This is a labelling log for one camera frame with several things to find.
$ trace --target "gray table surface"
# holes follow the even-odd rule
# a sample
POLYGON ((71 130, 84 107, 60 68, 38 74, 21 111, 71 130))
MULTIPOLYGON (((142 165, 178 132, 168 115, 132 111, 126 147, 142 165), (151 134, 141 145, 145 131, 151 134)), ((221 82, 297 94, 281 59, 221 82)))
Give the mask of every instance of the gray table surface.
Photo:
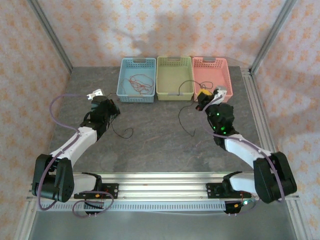
MULTIPOLYGON (((119 67, 75 67, 66 92, 87 95, 96 89, 106 94, 116 92, 119 67)), ((247 140, 259 145, 259 137, 248 95, 239 67, 229 67, 234 106, 234 127, 247 140)), ((195 136, 189 136, 179 125, 179 110, 191 101, 158 101, 154 103, 121 103, 115 94, 110 96, 121 114, 113 122, 122 134, 133 128, 130 139, 117 136, 110 128, 99 141, 89 147, 74 165, 74 172, 234 172, 252 171, 235 155, 216 146, 213 137, 202 128, 196 104, 181 112, 181 122, 195 136)), ((85 98, 67 97, 63 100, 59 121, 77 127, 90 110, 85 98)), ((57 126, 49 150, 63 145, 73 131, 57 126)))

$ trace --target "basket handle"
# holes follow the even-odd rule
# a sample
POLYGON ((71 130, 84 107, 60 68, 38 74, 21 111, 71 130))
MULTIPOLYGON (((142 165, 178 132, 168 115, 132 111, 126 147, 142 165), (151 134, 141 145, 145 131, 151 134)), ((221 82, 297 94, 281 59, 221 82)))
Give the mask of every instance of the basket handle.
POLYGON ((132 61, 135 63, 135 64, 144 64, 146 63, 146 59, 144 57, 134 57, 132 59, 132 61))
POLYGON ((181 60, 181 57, 180 56, 168 56, 167 60, 170 62, 178 62, 181 60))
POLYGON ((216 61, 215 57, 207 56, 202 59, 203 63, 214 63, 216 61))

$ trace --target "orange floral wallpaper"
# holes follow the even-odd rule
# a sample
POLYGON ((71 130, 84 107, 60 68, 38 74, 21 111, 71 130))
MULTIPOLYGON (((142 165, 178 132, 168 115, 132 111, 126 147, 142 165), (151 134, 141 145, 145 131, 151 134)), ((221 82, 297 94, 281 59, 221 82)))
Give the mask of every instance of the orange floral wallpaper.
POLYGON ((278 148, 320 239, 320 1, 299 0, 256 75, 278 148))
POLYGON ((40 0, 75 67, 226 56, 249 67, 285 0, 40 0))
POLYGON ((69 73, 26 0, 1 0, 0 16, 0 239, 11 240, 69 73))

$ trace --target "plastic basket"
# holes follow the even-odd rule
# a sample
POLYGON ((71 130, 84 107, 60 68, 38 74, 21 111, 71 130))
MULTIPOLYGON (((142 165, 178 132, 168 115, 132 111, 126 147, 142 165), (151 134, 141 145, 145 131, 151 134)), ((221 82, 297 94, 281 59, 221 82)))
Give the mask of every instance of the plastic basket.
POLYGON ((156 93, 160 101, 188 101, 194 94, 192 61, 189 56, 157 57, 156 93))
MULTIPOLYGON (((210 92, 217 86, 224 86, 227 89, 225 98, 226 103, 232 96, 232 85, 229 74, 228 63, 225 58, 214 57, 194 57, 192 59, 194 81, 206 86, 210 92)), ((194 100, 197 100, 198 92, 201 89, 199 84, 194 82, 194 100)))
POLYGON ((132 58, 125 57, 121 61, 121 68, 118 80, 116 95, 120 102, 123 103, 153 103, 156 90, 156 59, 147 58, 132 58), (136 91, 128 81, 130 77, 135 76, 135 79, 141 83, 152 85, 152 90, 147 94, 140 94, 136 91))

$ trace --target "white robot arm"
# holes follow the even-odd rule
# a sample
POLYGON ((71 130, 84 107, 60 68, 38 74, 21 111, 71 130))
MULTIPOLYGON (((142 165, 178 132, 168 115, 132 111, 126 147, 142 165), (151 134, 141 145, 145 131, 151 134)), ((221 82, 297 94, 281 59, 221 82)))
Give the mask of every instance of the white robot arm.
POLYGON ((72 195, 84 191, 102 190, 103 184, 99 175, 92 173, 73 175, 73 166, 79 157, 100 139, 110 122, 120 114, 115 103, 98 90, 88 95, 88 99, 92 99, 91 111, 85 115, 77 133, 51 154, 41 154, 36 159, 32 181, 34 196, 38 195, 43 174, 45 177, 40 194, 43 198, 66 202, 72 195), (52 165, 48 172, 45 172, 50 162, 52 165))
POLYGON ((215 143, 245 161, 253 173, 237 171, 224 176, 221 185, 208 183, 208 196, 221 199, 248 192, 271 203, 295 193, 297 185, 287 157, 280 151, 272 153, 254 145, 234 129, 233 107, 222 103, 226 92, 224 87, 218 87, 213 93, 202 89, 196 109, 206 113, 215 143))

